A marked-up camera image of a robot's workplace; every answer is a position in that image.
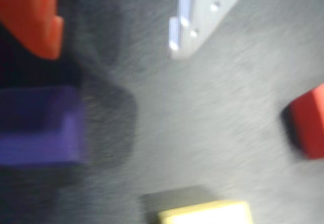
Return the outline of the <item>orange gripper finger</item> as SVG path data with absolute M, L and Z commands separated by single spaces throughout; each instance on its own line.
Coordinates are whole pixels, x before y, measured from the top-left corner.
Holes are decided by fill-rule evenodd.
M 56 60 L 64 30 L 57 3 L 58 0 L 1 0 L 1 24 L 32 54 Z

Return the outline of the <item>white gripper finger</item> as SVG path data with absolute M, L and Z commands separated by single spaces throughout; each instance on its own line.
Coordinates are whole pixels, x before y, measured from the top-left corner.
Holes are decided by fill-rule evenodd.
M 178 0 L 169 18 L 169 50 L 173 60 L 191 57 L 212 35 L 239 0 Z

